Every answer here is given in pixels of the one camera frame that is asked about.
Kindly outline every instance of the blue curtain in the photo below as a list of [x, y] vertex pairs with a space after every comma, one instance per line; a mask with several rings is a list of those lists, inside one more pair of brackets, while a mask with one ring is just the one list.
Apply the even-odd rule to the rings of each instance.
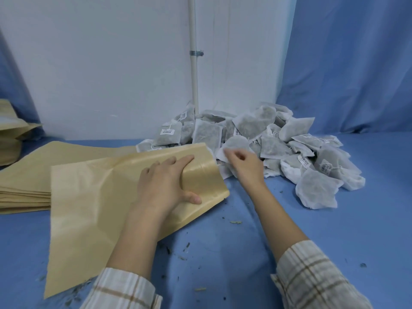
[[[6, 98], [13, 105], [19, 118], [26, 122], [39, 123], [34, 103], [0, 32], [0, 98]], [[36, 128], [36, 135], [43, 131]]]
[[412, 0], [297, 0], [277, 99], [312, 133], [412, 130]]

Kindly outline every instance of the metal bracket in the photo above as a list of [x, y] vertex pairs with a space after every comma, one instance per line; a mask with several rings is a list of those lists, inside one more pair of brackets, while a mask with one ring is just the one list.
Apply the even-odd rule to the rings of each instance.
[[203, 56], [204, 51], [189, 51], [190, 56]]

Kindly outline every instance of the white pipe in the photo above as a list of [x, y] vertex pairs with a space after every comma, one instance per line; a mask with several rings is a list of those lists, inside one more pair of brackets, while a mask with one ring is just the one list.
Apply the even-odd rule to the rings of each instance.
[[[190, 34], [190, 51], [197, 51], [196, 48], [196, 7], [195, 0], [189, 2], [189, 34]], [[192, 98], [194, 112], [198, 114], [198, 87], [197, 87], [197, 56], [190, 56], [190, 66], [192, 69]]]

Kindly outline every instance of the left hand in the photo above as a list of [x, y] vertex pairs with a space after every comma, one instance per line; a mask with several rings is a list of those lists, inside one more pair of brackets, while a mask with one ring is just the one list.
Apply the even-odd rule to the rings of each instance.
[[179, 160], [173, 156], [143, 169], [137, 184], [139, 197], [134, 207], [164, 220], [180, 202], [201, 204], [202, 200], [197, 194], [183, 191], [179, 184], [184, 167], [193, 159], [193, 155]]

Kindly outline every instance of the hand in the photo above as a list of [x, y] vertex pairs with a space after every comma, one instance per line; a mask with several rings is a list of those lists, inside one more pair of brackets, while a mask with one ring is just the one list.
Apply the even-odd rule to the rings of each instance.
[[224, 154], [237, 171], [237, 177], [247, 192], [254, 187], [266, 186], [263, 163], [255, 153], [243, 149], [225, 149]]
[[135, 207], [165, 219], [182, 201], [201, 204], [202, 200], [198, 195], [183, 191], [179, 184], [183, 168], [193, 159], [193, 155], [187, 155], [177, 161], [173, 156], [143, 169], [137, 184], [139, 196]]

